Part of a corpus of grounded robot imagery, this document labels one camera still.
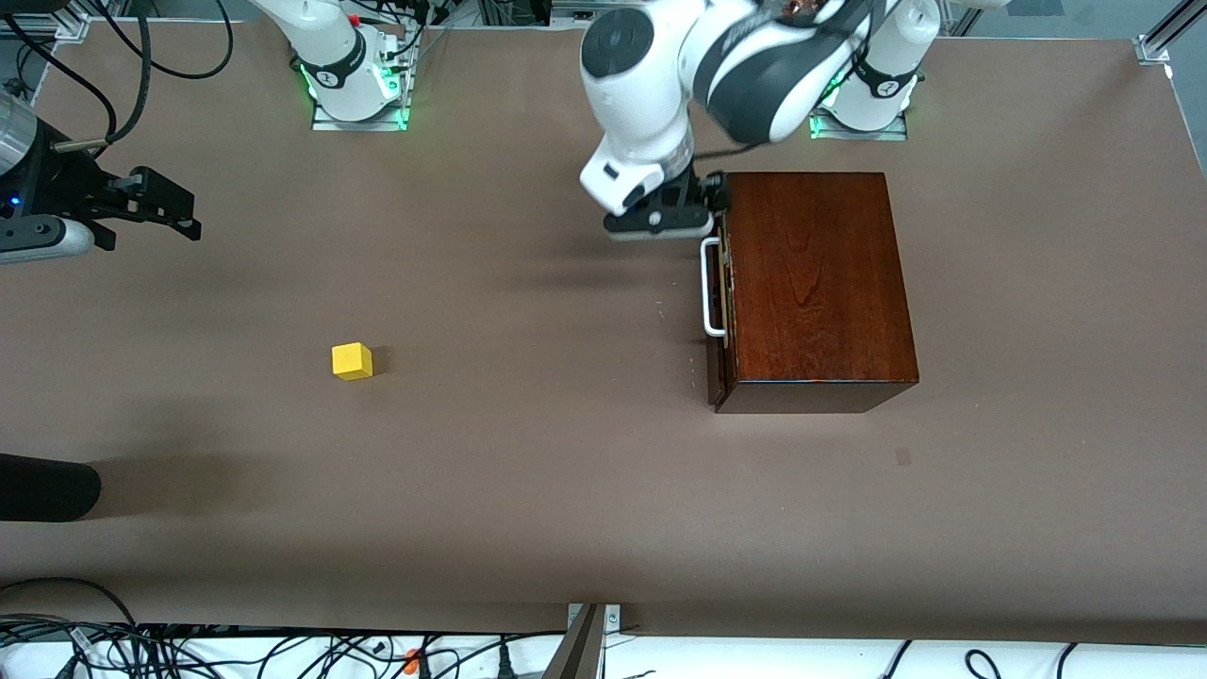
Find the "brown table surface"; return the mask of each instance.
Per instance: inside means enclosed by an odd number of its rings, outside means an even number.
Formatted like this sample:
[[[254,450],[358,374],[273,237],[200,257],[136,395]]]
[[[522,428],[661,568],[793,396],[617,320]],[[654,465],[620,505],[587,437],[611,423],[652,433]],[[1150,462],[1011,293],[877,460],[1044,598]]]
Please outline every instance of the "brown table surface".
[[[157,24],[205,68],[215,24]],[[940,41],[904,144],[729,170],[884,171],[921,385],[867,416],[716,416],[696,244],[613,244],[575,31],[457,31],[413,129],[313,133],[268,22],[156,75],[104,156],[205,235],[0,268],[0,445],[103,461],[101,515],[0,527],[0,575],[153,621],[1202,640],[1207,186],[1121,41]],[[119,103],[103,25],[63,58]],[[104,119],[52,75],[76,137]],[[699,147],[724,145],[702,118]],[[330,349],[389,371],[345,384]],[[86,593],[6,598],[112,617]]]

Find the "brown wooden box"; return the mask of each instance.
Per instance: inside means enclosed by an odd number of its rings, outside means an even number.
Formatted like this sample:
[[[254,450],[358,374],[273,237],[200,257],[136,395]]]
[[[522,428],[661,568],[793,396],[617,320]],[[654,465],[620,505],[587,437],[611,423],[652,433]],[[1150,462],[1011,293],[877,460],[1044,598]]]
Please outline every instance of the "brown wooden box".
[[[707,254],[712,324],[725,329],[709,343],[717,412],[865,412],[917,385],[885,175],[729,183],[719,256]]]

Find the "black cylinder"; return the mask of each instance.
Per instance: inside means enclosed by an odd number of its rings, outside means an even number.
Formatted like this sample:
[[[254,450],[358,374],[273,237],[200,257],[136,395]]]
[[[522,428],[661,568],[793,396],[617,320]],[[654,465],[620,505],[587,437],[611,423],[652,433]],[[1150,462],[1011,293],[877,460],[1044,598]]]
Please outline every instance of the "black cylinder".
[[[75,521],[99,498],[86,464],[0,455],[0,521]]]

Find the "white handle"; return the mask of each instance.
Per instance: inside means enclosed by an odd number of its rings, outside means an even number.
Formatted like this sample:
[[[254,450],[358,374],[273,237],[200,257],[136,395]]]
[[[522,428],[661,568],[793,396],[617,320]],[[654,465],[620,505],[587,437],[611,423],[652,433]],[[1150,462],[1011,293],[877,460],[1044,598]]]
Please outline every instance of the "white handle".
[[[704,330],[709,333],[709,336],[724,336],[725,328],[712,326],[712,312],[709,309],[712,305],[709,303],[709,245],[721,245],[721,238],[711,235],[700,240],[700,305],[704,311]]]

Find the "yellow cube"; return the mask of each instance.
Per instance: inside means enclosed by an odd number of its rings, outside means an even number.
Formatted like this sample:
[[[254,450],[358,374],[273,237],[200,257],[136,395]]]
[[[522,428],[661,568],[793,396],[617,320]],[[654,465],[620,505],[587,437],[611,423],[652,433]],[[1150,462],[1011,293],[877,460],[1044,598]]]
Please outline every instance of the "yellow cube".
[[[331,373],[340,380],[373,377],[373,352],[360,343],[332,347]]]

